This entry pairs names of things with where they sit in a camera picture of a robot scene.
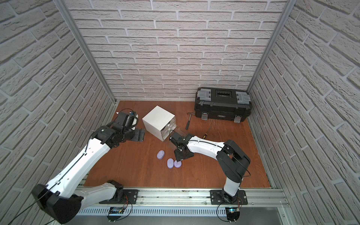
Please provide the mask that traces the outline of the purple earphone case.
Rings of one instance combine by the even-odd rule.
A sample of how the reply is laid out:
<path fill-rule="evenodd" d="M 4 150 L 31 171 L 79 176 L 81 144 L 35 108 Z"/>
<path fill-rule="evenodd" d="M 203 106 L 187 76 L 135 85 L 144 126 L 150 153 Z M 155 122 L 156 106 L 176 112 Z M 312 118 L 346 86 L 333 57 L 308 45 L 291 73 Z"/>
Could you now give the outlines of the purple earphone case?
<path fill-rule="evenodd" d="M 163 159 L 165 156 L 165 151 L 164 150 L 160 150 L 158 153 L 157 153 L 157 159 L 161 160 Z"/>
<path fill-rule="evenodd" d="M 182 162 L 175 160 L 174 163 L 173 163 L 173 166 L 174 166 L 175 168 L 180 168 L 180 167 L 182 166 Z"/>
<path fill-rule="evenodd" d="M 172 168 L 174 167 L 174 160 L 173 160 L 172 158 L 169 158 L 169 159 L 167 160 L 167 167 L 168 167 L 169 169 L 172 169 Z"/>

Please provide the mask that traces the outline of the white drawer cabinet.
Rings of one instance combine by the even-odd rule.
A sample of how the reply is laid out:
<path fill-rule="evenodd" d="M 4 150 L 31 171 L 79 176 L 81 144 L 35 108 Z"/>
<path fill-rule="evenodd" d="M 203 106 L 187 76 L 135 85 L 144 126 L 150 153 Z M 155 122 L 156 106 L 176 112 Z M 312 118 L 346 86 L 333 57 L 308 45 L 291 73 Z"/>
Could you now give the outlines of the white drawer cabinet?
<path fill-rule="evenodd" d="M 161 141 L 167 139 L 176 126 L 175 115 L 156 106 L 142 118 L 145 129 Z"/>

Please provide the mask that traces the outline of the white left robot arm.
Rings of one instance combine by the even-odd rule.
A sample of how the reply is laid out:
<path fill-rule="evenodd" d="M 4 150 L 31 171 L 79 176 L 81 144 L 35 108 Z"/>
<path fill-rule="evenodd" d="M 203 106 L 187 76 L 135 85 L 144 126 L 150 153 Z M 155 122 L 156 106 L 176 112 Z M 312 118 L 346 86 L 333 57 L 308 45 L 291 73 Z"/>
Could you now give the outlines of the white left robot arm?
<path fill-rule="evenodd" d="M 72 220 L 79 211 L 96 203 L 122 203 L 127 205 L 123 185 L 110 180 L 87 191 L 77 191 L 84 176 L 112 148 L 126 141 L 142 142 L 144 129 L 136 128 L 138 114 L 119 112 L 114 121 L 99 127 L 89 137 L 80 153 L 46 185 L 37 184 L 32 195 L 36 204 L 60 224 Z"/>

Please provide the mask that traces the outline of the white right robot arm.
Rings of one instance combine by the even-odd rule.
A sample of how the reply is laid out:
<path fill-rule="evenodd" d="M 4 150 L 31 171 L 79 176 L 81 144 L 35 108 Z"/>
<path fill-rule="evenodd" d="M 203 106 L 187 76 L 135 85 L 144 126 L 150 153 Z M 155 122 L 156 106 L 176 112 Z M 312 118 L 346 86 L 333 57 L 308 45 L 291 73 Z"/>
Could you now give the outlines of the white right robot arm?
<path fill-rule="evenodd" d="M 222 195 L 233 201 L 251 163 L 235 141 L 214 142 L 192 134 L 182 136 L 177 132 L 170 135 L 169 141 L 176 147 L 174 154 L 177 161 L 191 158 L 196 153 L 215 159 L 226 176 Z"/>

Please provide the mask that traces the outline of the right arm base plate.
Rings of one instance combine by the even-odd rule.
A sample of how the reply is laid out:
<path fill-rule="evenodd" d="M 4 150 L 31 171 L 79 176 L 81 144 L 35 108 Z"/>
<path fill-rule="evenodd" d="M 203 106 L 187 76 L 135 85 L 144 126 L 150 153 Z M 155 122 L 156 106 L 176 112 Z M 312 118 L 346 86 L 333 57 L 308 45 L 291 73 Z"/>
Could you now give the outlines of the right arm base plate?
<path fill-rule="evenodd" d="M 231 196 L 224 190 L 210 190 L 210 200 L 212 205 L 230 204 L 230 205 L 247 205 L 247 195 L 244 190 L 238 190 L 235 196 Z"/>

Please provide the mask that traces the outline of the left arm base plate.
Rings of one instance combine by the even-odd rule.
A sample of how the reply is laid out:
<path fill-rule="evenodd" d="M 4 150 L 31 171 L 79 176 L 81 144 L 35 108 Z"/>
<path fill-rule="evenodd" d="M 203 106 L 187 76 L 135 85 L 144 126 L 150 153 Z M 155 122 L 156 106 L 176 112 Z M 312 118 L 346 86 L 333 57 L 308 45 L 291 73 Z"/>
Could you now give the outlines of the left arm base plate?
<path fill-rule="evenodd" d="M 136 204 L 138 189 L 120 189 L 115 192 L 115 195 L 110 200 L 104 200 L 99 204 L 125 204 L 129 201 L 129 204 Z"/>

